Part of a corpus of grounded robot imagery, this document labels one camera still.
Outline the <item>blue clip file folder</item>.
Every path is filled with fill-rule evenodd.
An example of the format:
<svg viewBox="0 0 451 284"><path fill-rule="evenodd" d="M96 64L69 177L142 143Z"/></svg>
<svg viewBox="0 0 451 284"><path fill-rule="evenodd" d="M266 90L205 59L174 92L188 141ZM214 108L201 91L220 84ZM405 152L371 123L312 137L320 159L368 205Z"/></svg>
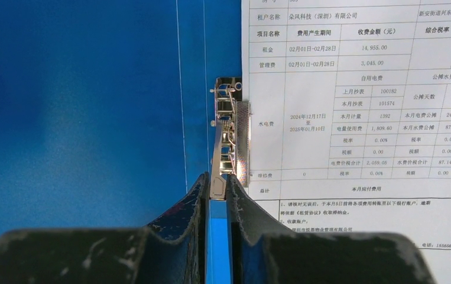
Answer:
<svg viewBox="0 0 451 284"><path fill-rule="evenodd" d="M216 79L239 77L241 1L0 1L0 236L134 228L211 171ZM208 202L205 283L231 283Z"/></svg>

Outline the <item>Chinese printed paper sheet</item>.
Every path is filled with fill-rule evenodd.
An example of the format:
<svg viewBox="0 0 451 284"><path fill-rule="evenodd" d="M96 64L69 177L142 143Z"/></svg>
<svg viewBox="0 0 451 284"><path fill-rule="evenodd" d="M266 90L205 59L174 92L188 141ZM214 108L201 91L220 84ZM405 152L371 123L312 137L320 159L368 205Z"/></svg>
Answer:
<svg viewBox="0 0 451 284"><path fill-rule="evenodd" d="M408 237L451 283L451 1L243 1L249 196Z"/></svg>

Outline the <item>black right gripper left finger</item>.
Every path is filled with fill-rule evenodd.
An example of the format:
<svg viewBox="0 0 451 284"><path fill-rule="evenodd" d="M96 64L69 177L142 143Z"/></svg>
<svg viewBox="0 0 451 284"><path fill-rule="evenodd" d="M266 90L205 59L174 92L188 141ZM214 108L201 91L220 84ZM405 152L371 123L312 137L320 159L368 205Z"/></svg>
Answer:
<svg viewBox="0 0 451 284"><path fill-rule="evenodd" d="M209 174L159 217L134 228L11 230L0 283L205 283Z"/></svg>

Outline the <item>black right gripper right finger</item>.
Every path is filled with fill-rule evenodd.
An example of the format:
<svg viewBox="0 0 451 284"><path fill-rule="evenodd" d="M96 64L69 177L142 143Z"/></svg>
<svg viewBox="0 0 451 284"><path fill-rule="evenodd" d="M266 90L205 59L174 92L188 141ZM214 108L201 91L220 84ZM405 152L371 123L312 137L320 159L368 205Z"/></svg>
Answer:
<svg viewBox="0 0 451 284"><path fill-rule="evenodd" d="M297 233L226 181L232 283L434 283L420 251L394 233Z"/></svg>

